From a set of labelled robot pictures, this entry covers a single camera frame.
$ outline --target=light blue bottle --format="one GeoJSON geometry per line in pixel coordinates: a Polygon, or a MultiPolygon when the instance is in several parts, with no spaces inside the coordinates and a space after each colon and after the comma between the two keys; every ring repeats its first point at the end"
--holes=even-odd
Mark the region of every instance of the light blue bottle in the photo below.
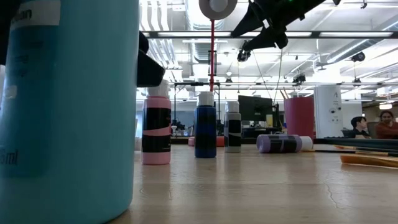
{"type": "Polygon", "coordinates": [[[22,0],[0,120],[0,223],[104,223],[131,203],[138,0],[22,0]]]}

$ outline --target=pink paint bottle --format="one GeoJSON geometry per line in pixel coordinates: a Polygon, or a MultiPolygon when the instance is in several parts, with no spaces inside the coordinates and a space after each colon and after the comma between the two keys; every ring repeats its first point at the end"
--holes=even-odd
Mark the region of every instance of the pink paint bottle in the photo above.
{"type": "Polygon", "coordinates": [[[162,80],[157,87],[148,88],[142,116],[141,161],[144,165],[170,163],[170,128],[172,103],[169,83],[162,80]]]}

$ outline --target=person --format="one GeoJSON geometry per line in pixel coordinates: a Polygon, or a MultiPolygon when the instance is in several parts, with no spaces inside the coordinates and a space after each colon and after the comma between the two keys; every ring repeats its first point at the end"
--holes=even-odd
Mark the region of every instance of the person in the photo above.
{"type": "Polygon", "coordinates": [[[365,117],[358,116],[351,120],[353,130],[350,133],[350,138],[369,139],[371,136],[365,131],[368,128],[368,122],[365,117]]]}
{"type": "Polygon", "coordinates": [[[375,126],[378,139],[398,139],[398,123],[394,121],[391,111],[380,113],[380,122],[375,126]]]}

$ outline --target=wooden table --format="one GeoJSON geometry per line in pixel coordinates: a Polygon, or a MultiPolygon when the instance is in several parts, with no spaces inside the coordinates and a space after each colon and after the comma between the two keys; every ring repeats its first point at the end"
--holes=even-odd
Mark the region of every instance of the wooden table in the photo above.
{"type": "MultiPolygon", "coordinates": [[[[328,149],[331,146],[315,146],[328,149]]],[[[169,166],[136,152],[128,211],[111,223],[398,223],[398,170],[342,165],[339,154],[242,153],[196,159],[172,147],[169,166]]]]}

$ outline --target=paint bottle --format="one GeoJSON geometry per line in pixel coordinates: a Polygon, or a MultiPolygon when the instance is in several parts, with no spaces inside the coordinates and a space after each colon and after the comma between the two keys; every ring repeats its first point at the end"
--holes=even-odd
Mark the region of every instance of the paint bottle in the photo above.
{"type": "Polygon", "coordinates": [[[242,125],[239,103],[228,101],[225,105],[224,147],[225,152],[241,152],[242,125]]]}
{"type": "Polygon", "coordinates": [[[195,157],[216,157],[216,108],[213,92],[199,93],[195,110],[195,157]]]}
{"type": "Polygon", "coordinates": [[[106,223],[130,206],[138,9],[21,1],[1,103],[0,223],[106,223]]]}
{"type": "Polygon", "coordinates": [[[142,116],[141,161],[144,165],[169,164],[172,114],[169,83],[162,80],[158,87],[150,87],[147,91],[142,116]]]}
{"type": "Polygon", "coordinates": [[[261,134],[257,137],[257,149],[260,153],[293,153],[312,149],[312,146],[312,140],[308,136],[261,134]]]}

